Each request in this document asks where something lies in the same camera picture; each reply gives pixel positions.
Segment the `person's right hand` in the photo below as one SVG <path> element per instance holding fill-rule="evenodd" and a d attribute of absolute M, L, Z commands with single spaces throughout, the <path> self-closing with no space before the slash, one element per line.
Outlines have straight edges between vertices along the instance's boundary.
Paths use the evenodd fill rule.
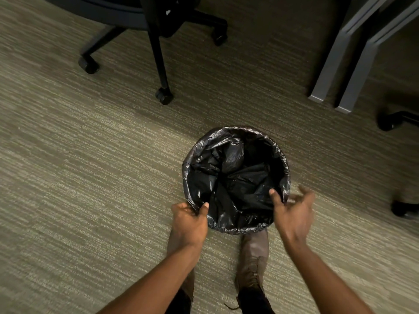
<path fill-rule="evenodd" d="M 306 244 L 311 229 L 315 193 L 302 185 L 300 194 L 291 194 L 290 203 L 284 203 L 284 210 L 274 210 L 274 223 L 287 252 Z"/>

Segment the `black plastic trash bag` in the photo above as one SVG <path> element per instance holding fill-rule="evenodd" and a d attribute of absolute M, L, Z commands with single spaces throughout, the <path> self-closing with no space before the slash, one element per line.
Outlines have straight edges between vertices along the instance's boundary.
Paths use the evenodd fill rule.
<path fill-rule="evenodd" d="M 274 221 L 270 189 L 282 202 L 290 195 L 284 152 L 268 135 L 249 126 L 209 130 L 182 163 L 186 201 L 198 212 L 209 203 L 208 227 L 230 235 L 260 232 Z"/>

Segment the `person's left forearm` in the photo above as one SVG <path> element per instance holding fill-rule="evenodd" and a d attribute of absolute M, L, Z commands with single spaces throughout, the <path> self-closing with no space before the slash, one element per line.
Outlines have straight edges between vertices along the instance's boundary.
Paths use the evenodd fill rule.
<path fill-rule="evenodd" d="M 202 246 L 181 245 L 97 314 L 164 314 L 198 263 Z"/>

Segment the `person's right forearm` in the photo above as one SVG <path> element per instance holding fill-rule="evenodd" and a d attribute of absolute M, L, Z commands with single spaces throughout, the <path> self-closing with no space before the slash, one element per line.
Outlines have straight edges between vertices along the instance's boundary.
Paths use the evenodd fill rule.
<path fill-rule="evenodd" d="M 374 314 L 305 242 L 285 239 L 284 247 L 321 314 Z"/>

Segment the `grey metal desk leg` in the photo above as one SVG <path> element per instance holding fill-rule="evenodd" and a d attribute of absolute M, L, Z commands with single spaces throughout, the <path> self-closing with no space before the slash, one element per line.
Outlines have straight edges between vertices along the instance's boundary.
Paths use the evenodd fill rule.
<path fill-rule="evenodd" d="M 353 111 L 372 68 L 379 46 L 419 16 L 419 0 L 394 0 L 378 10 L 367 27 L 368 37 L 347 86 L 335 109 L 344 114 Z"/>
<path fill-rule="evenodd" d="M 321 103 L 325 100 L 342 62 L 353 33 L 362 26 L 387 0 L 350 0 L 333 45 L 308 98 Z"/>

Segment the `person's left hand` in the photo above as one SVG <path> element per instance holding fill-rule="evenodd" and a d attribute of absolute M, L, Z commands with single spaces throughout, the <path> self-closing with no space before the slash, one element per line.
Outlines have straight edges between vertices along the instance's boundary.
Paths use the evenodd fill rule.
<path fill-rule="evenodd" d="M 199 220 L 198 213 L 186 202 L 174 204 L 172 229 L 181 247 L 193 247 L 201 251 L 208 232 L 208 221 Z"/>

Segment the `black chair base with casters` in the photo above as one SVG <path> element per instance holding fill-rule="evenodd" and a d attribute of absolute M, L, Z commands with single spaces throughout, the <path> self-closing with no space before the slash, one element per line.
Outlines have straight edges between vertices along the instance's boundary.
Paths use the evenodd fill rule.
<path fill-rule="evenodd" d="M 419 115 L 402 110 L 395 113 L 381 112 L 377 116 L 377 126 L 384 132 L 394 130 L 404 123 L 419 128 Z M 399 218 L 419 220 L 419 203 L 407 203 L 394 199 L 391 203 L 391 212 Z"/>

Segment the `black trousers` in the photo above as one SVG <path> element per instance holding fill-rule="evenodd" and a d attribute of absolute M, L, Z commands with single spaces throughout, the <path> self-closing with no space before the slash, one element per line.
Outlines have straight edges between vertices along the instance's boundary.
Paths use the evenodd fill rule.
<path fill-rule="evenodd" d="M 179 289 L 165 314 L 190 314 L 191 299 Z M 260 288 L 242 288 L 238 293 L 238 306 L 242 314 L 275 314 Z"/>

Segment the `brown leather right boot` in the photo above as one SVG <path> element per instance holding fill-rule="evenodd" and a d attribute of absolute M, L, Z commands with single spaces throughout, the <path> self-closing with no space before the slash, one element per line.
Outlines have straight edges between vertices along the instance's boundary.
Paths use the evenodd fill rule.
<path fill-rule="evenodd" d="M 238 293 L 242 288 L 252 287 L 260 288 L 265 294 L 263 282 L 269 251 L 268 231 L 266 229 L 243 235 L 235 276 Z"/>

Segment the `black office chair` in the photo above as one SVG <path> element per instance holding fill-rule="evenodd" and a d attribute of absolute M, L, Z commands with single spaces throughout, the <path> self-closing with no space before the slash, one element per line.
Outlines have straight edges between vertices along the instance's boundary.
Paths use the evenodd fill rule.
<path fill-rule="evenodd" d="M 146 31 L 153 51 L 161 87 L 155 97 L 169 104 L 173 94 L 167 80 L 160 37 L 170 38 L 185 23 L 208 26 L 212 39 L 221 46 L 228 38 L 228 22 L 196 10 L 201 0 L 45 0 L 56 7 L 105 25 L 80 51 L 79 66 L 95 74 L 99 64 L 92 54 L 127 30 Z"/>

